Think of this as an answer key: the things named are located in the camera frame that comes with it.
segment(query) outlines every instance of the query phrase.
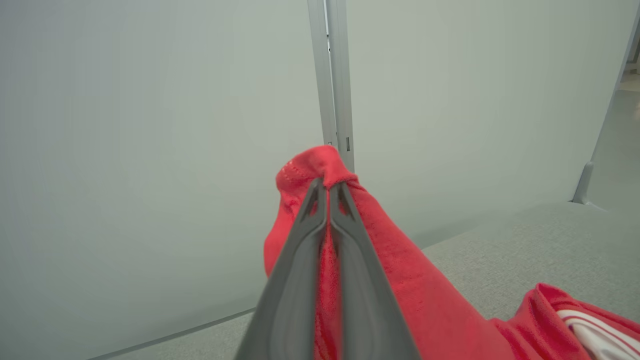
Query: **red fabric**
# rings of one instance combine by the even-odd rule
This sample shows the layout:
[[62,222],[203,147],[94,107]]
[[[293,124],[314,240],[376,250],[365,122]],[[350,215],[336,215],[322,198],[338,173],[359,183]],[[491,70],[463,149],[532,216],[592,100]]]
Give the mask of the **red fabric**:
[[595,305],[575,300],[571,295],[563,290],[547,284],[538,284],[536,290],[543,294],[549,305],[555,311],[558,310],[576,310],[587,315],[597,318],[617,331],[640,341],[640,324],[635,323],[620,315],[611,313],[604,309],[600,309]]
[[[264,243],[267,275],[287,240],[309,184],[317,177],[324,178],[326,188],[347,182],[423,359],[589,359],[545,297],[552,292],[548,289],[555,288],[530,291],[508,322],[485,320],[389,219],[332,146],[297,155],[276,176],[281,198],[275,224]],[[334,360],[340,354],[338,262],[330,232],[326,233],[316,303],[316,360]]]

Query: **metal frame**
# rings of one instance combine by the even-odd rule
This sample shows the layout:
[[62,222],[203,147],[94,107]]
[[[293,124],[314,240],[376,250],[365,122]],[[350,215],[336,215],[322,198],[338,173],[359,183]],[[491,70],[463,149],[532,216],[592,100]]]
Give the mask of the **metal frame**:
[[580,181],[578,181],[578,187],[575,189],[575,193],[573,194],[573,199],[570,202],[593,206],[598,210],[606,211],[605,209],[602,209],[596,204],[593,204],[587,198],[587,190],[589,189],[589,182],[591,182],[592,174],[593,174],[593,161],[589,161],[587,165],[584,166],[584,169],[582,169],[582,175],[580,176]]
[[349,77],[349,44],[347,36],[346,0],[326,0],[331,45],[331,72],[338,151],[350,171],[353,161],[353,121],[351,119],[351,79]]
[[309,23],[311,25],[311,43],[314,50],[314,62],[316,63],[318,101],[320,103],[320,119],[322,121],[324,143],[337,147],[331,63],[326,41],[327,29],[324,18],[324,1],[307,0],[307,4],[309,7]]

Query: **white fabric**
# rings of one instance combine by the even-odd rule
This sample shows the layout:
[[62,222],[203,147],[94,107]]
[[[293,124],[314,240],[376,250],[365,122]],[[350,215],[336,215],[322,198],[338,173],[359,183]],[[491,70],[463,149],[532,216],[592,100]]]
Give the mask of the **white fabric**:
[[557,313],[593,359],[640,360],[637,340],[580,311],[559,310]]

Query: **white wall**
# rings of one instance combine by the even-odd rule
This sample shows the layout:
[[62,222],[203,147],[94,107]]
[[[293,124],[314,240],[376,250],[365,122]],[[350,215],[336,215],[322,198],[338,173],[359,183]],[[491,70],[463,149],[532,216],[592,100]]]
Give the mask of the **white wall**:
[[275,175],[323,142],[305,1],[5,1],[0,79],[0,359],[255,306]]
[[355,170],[419,245],[568,201],[637,0],[349,0]]

